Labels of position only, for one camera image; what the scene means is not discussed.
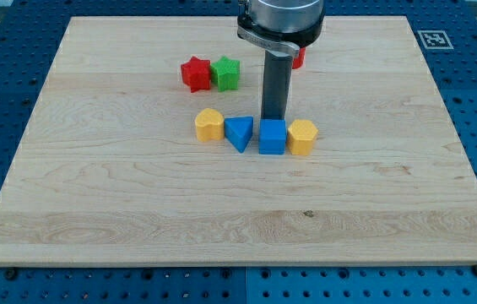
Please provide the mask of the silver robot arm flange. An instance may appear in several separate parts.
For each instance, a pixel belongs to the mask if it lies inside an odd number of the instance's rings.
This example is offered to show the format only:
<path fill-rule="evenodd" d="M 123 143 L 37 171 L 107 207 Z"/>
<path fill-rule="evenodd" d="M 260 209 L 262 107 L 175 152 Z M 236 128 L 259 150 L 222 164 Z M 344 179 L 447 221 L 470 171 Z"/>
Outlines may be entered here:
<path fill-rule="evenodd" d="M 297 57 L 323 27 L 323 0 L 246 0 L 237 17 L 237 36 L 266 51 Z"/>

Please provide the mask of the red block behind arm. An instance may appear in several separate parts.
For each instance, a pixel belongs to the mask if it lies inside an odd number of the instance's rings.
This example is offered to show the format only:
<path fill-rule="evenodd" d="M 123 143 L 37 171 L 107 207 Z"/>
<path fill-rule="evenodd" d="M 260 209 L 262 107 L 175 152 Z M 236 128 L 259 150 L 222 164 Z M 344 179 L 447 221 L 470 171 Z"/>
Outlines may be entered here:
<path fill-rule="evenodd" d="M 293 63 L 292 63 L 293 69 L 298 69 L 302 67 L 305 61 L 305 55 L 306 55 L 306 48 L 302 47 L 299 51 L 298 56 L 293 60 Z"/>

